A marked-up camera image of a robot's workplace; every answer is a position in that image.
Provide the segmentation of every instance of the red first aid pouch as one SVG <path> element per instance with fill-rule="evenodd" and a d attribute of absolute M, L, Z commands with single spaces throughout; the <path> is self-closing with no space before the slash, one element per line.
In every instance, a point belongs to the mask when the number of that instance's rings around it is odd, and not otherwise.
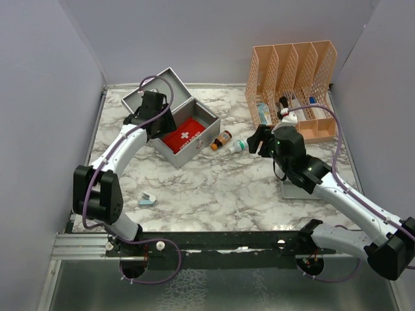
<path fill-rule="evenodd" d="M 189 144 L 193 139 L 198 137 L 206 128 L 194 118 L 189 118 L 178 129 L 168 136 L 164 137 L 162 141 L 177 154 L 185 145 Z"/>

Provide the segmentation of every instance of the white wall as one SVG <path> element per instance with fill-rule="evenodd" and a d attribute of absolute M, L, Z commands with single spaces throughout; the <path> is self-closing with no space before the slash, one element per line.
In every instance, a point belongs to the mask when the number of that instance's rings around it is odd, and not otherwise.
<path fill-rule="evenodd" d="M 332 40 L 340 72 L 379 0 L 60 0 L 108 83 L 173 67 L 185 82 L 246 83 L 254 45 Z"/>
<path fill-rule="evenodd" d="M 0 9 L 0 309 L 36 309 L 104 81 L 57 0 Z"/>
<path fill-rule="evenodd" d="M 365 195 L 402 218 L 415 217 L 414 16 L 413 0 L 382 0 L 333 86 Z M 415 306 L 415 272 L 403 277 Z"/>

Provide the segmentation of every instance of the marble surface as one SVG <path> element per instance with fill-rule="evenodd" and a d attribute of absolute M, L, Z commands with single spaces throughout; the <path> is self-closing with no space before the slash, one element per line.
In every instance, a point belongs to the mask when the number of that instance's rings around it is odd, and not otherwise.
<path fill-rule="evenodd" d="M 108 91 L 91 153 L 98 158 L 117 137 L 128 115 L 121 99 L 132 89 Z M 221 131 L 234 139 L 251 136 L 254 126 L 244 88 L 190 89 L 192 94 L 221 117 Z M 331 163 L 337 140 L 308 144 L 312 156 Z M 151 142 L 131 160 L 120 178 L 124 211 L 146 231 L 258 231 L 297 230 L 317 218 L 356 228 L 344 215 L 322 200 L 285 200 L 270 159 L 248 152 L 229 154 L 228 146 L 216 152 L 204 148 L 182 169 L 176 170 Z M 356 187 L 344 148 L 338 159 L 340 175 Z M 138 206 L 143 191 L 157 197 L 157 204 Z M 81 217 L 73 232 L 84 232 Z"/>

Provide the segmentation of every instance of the small white bottle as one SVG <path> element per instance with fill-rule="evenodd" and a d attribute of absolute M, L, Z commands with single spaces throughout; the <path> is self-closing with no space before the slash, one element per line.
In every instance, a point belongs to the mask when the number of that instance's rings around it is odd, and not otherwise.
<path fill-rule="evenodd" d="M 241 152 L 248 148 L 248 143 L 246 141 L 237 140 L 233 143 L 232 146 L 229 147 L 229 151 L 231 154 L 235 152 Z"/>

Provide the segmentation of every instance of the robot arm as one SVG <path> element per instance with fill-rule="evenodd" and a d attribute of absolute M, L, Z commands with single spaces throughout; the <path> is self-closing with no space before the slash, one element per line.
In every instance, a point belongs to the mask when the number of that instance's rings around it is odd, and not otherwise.
<path fill-rule="evenodd" d="M 250 153 L 256 153 L 261 143 L 260 156 L 271 157 L 294 185 L 330 203 L 363 230 L 348 231 L 312 220 L 302 231 L 309 234 L 316 248 L 353 255 L 383 277 L 396 280 L 415 256 L 415 219 L 403 221 L 354 191 L 328 164 L 307 155 L 303 137 L 295 128 L 295 113 L 285 108 L 279 115 L 282 120 L 275 128 L 259 125 L 248 139 Z"/>
<path fill-rule="evenodd" d="M 119 176 L 149 139 L 176 130 L 172 113 L 168 105 L 163 103 L 165 99 L 164 94 L 144 92 L 141 107 L 125 118 L 116 140 L 91 166 L 80 165 L 74 172 L 74 212 L 82 214 L 86 204 L 86 218 L 104 225 L 107 231 L 127 241 L 139 240 L 142 228 L 123 212 Z M 162 117 L 154 119 L 163 111 Z M 95 188 L 89 191 L 91 183 Z"/>

